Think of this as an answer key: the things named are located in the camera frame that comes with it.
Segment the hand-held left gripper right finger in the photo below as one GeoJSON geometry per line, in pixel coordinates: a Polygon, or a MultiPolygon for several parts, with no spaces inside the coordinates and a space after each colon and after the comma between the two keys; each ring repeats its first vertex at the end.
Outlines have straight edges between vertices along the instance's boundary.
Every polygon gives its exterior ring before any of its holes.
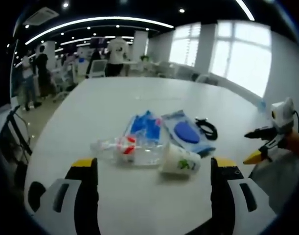
{"type": "Polygon", "coordinates": [[[269,196],[230,159],[211,158],[211,187],[216,235],[259,235],[276,217],[269,196]]]}

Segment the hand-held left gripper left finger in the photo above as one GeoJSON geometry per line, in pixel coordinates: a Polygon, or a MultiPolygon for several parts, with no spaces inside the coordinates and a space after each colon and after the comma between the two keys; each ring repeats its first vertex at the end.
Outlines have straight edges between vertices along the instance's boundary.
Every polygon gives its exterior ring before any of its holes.
{"type": "Polygon", "coordinates": [[[97,159],[80,159],[48,188],[32,182],[27,202],[48,235],[98,235],[97,187],[97,159]]]}

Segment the person's right hand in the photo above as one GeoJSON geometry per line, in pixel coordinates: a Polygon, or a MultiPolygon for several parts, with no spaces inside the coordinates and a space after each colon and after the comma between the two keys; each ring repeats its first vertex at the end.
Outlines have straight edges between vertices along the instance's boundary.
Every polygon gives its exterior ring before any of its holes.
{"type": "Polygon", "coordinates": [[[296,131],[291,131],[286,137],[285,137],[285,148],[287,150],[292,151],[295,154],[299,155],[299,133],[296,131]]]}

